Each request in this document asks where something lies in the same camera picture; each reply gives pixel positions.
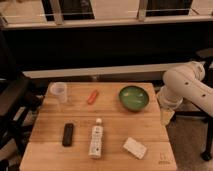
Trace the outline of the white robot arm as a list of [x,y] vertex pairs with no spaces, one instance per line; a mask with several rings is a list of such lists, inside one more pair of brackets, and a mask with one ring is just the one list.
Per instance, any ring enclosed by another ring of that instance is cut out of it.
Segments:
[[162,125],[169,124],[184,99],[213,117],[213,88],[202,82],[204,77],[204,66],[196,61],[170,68],[163,74],[164,85],[156,95]]

